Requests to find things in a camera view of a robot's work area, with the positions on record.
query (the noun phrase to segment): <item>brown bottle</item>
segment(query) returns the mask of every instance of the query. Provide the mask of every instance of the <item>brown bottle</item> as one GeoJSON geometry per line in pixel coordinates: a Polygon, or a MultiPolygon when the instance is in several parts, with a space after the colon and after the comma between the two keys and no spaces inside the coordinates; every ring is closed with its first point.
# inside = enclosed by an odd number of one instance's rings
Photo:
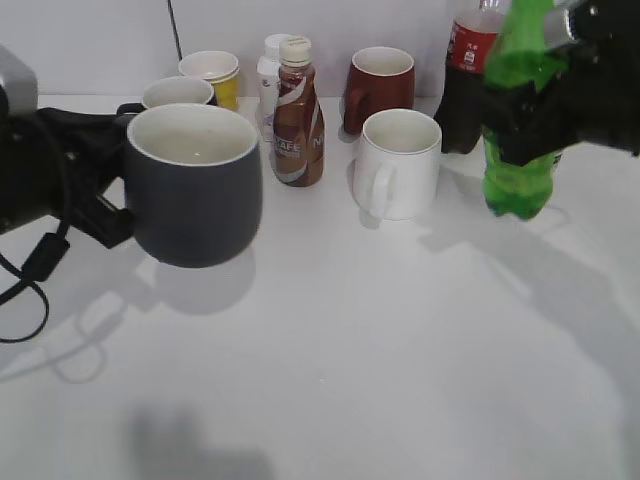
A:
{"type": "Polygon", "coordinates": [[[295,36],[280,44],[280,96],[273,121],[278,179],[308,187],[324,169],[324,118],[313,81],[311,42],[295,36]]]}

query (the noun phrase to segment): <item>green soda bottle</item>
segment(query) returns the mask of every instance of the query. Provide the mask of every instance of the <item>green soda bottle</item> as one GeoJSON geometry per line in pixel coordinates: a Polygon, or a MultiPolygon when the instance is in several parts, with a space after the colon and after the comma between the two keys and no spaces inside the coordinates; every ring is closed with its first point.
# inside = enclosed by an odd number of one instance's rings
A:
{"type": "MultiPolygon", "coordinates": [[[[511,89],[535,82],[542,90],[554,75],[567,68],[564,60],[547,55],[544,17],[554,0],[513,0],[511,11],[490,54],[485,85],[511,89]]],[[[503,162],[497,135],[484,128],[487,169],[485,200],[496,216],[513,213],[522,220],[535,217],[553,193],[554,163],[560,152],[533,160],[524,167],[503,162]]]]}

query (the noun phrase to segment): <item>white cup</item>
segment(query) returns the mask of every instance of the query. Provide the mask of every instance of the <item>white cup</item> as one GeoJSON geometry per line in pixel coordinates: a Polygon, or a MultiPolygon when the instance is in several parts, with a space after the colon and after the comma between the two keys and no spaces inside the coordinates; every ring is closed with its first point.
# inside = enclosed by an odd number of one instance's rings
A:
{"type": "Polygon", "coordinates": [[[213,99],[213,88],[197,78],[169,77],[149,85],[142,96],[145,108],[171,103],[207,104],[213,99]]]}
{"type": "Polygon", "coordinates": [[[371,216],[406,220],[428,210],[440,167],[442,131],[414,110],[384,110],[362,129],[353,177],[358,205],[371,216]]]}
{"type": "Polygon", "coordinates": [[[207,50],[184,57],[178,64],[178,70],[185,77],[209,82],[215,90],[219,107],[237,110],[239,65],[238,57],[232,53],[207,50]]]}

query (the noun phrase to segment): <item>mug rim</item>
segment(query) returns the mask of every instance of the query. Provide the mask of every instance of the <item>mug rim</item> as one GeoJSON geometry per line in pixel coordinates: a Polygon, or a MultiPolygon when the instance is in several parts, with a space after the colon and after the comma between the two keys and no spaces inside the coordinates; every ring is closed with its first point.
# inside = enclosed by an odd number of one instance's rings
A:
{"type": "Polygon", "coordinates": [[[127,125],[127,141],[129,142],[129,144],[136,149],[137,152],[141,153],[142,155],[144,155],[147,158],[150,158],[152,160],[155,160],[157,162],[161,162],[161,163],[165,163],[167,165],[174,165],[177,167],[187,167],[187,168],[207,168],[207,167],[218,167],[218,166],[223,166],[223,165],[228,165],[230,163],[234,163],[237,162],[238,160],[241,160],[245,157],[247,157],[253,150],[256,149],[258,143],[259,143],[259,136],[258,136],[258,131],[256,130],[256,128],[253,126],[253,124],[247,120],[246,118],[244,118],[242,115],[240,115],[237,112],[234,112],[232,110],[228,110],[226,108],[222,108],[222,107],[215,107],[213,105],[205,105],[205,104],[200,104],[200,103],[170,103],[168,105],[160,105],[158,107],[152,107],[149,108],[147,110],[145,110],[142,113],[139,113],[138,115],[136,115],[134,117],[133,120],[131,120],[131,122],[129,122],[129,125],[127,125]],[[158,155],[154,155],[153,153],[148,152],[147,150],[145,150],[144,148],[142,148],[133,138],[133,130],[135,128],[135,126],[140,123],[141,121],[144,121],[144,118],[148,117],[149,115],[154,115],[157,114],[159,111],[161,110],[178,110],[178,109],[199,109],[199,110],[206,110],[208,112],[220,112],[224,115],[230,115],[230,116],[235,116],[238,117],[240,120],[242,120],[242,122],[249,127],[249,131],[251,131],[252,135],[253,135],[253,141],[251,142],[251,146],[249,148],[247,148],[245,151],[243,151],[242,153],[236,155],[235,157],[232,157],[228,160],[224,160],[222,162],[212,162],[212,163],[180,163],[180,162],[174,162],[172,160],[168,160],[166,158],[162,158],[159,157],[158,155]]]}
{"type": "Polygon", "coordinates": [[[362,125],[362,136],[364,137],[364,139],[367,141],[367,143],[369,145],[371,145],[373,148],[375,148],[377,150],[380,150],[381,152],[390,153],[390,154],[395,155],[395,156],[412,156],[412,155],[422,155],[424,153],[428,153],[428,152],[436,149],[437,146],[442,142],[442,128],[440,127],[440,124],[438,124],[438,122],[436,122],[432,117],[430,117],[426,113],[422,113],[422,112],[419,112],[417,110],[411,110],[411,109],[408,109],[408,108],[393,108],[393,109],[390,109],[390,110],[382,110],[380,112],[374,113],[369,118],[367,118],[367,120],[362,125]],[[380,116],[383,116],[385,114],[389,115],[390,113],[402,113],[402,114],[410,113],[412,115],[416,115],[418,117],[422,117],[422,118],[427,119],[428,123],[430,123],[431,125],[436,127],[436,131],[438,132],[438,138],[429,147],[423,148],[422,150],[416,150],[414,152],[398,152],[398,151],[395,151],[395,150],[390,150],[388,148],[381,147],[380,145],[375,143],[369,137],[369,135],[367,133],[367,125],[371,121],[373,121],[376,117],[380,117],[380,116]]]}
{"type": "Polygon", "coordinates": [[[144,92],[142,93],[142,99],[140,101],[140,103],[142,104],[142,106],[144,108],[146,108],[147,110],[150,108],[154,108],[154,107],[150,107],[149,105],[147,105],[147,103],[144,101],[144,97],[147,95],[147,93],[149,92],[149,90],[151,90],[154,87],[157,87],[158,85],[161,85],[162,83],[166,83],[168,81],[184,81],[187,80],[189,82],[198,82],[200,84],[204,83],[205,85],[207,85],[209,87],[209,98],[207,99],[206,102],[202,102],[197,103],[196,105],[204,105],[209,103],[213,97],[215,96],[215,91],[213,89],[213,87],[211,86],[211,84],[209,82],[207,82],[206,80],[203,80],[201,78],[197,78],[197,77],[187,77],[187,76],[181,76],[181,75],[175,75],[173,77],[166,77],[166,78],[161,78],[160,80],[156,80],[153,83],[150,83],[149,85],[147,85],[144,89],[144,92]]]}
{"type": "Polygon", "coordinates": [[[366,73],[367,75],[372,75],[374,77],[397,77],[400,75],[404,75],[407,72],[410,72],[411,70],[414,69],[414,67],[416,66],[416,61],[413,58],[413,56],[407,52],[405,52],[404,50],[400,50],[399,48],[395,48],[395,47],[384,47],[384,46],[377,46],[377,47],[367,47],[367,48],[363,48],[358,50],[356,53],[353,54],[353,56],[351,57],[351,65],[353,65],[355,68],[357,68],[358,70],[360,70],[362,73],[366,73]],[[405,70],[402,70],[401,72],[396,72],[396,73],[374,73],[374,72],[370,72],[368,70],[365,70],[364,68],[360,67],[360,65],[357,64],[356,62],[356,57],[363,53],[366,52],[367,50],[386,50],[386,51],[393,51],[396,53],[401,53],[403,56],[409,58],[411,60],[411,65],[409,66],[409,68],[406,68],[405,70]]]}

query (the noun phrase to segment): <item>plastic bottle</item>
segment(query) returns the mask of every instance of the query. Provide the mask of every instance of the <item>plastic bottle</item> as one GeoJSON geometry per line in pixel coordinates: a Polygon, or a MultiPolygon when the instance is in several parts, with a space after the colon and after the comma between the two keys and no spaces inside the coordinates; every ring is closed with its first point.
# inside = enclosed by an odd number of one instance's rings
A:
{"type": "Polygon", "coordinates": [[[264,55],[258,60],[258,90],[260,92],[260,118],[262,138],[273,142],[273,116],[280,88],[280,43],[291,35],[276,33],[264,40],[264,55]]]}
{"type": "MultiPolygon", "coordinates": [[[[487,60],[485,84],[492,89],[511,89],[531,81],[542,90],[565,60],[546,54],[544,17],[554,0],[513,0],[503,33],[487,60]]],[[[553,193],[554,164],[558,152],[545,155],[524,167],[502,160],[497,135],[484,130],[487,169],[483,182],[487,205],[500,216],[514,213],[523,220],[535,217],[553,193]]]]}
{"type": "Polygon", "coordinates": [[[311,42],[302,36],[280,44],[280,96],[273,124],[275,173],[290,186],[307,187],[324,169],[324,118],[311,64],[311,42]]]}
{"type": "Polygon", "coordinates": [[[456,17],[447,50],[444,95],[435,115],[442,128],[443,153],[467,154],[480,140],[481,115],[473,95],[482,88],[485,61],[509,4],[508,0],[482,0],[480,8],[456,17]]]}

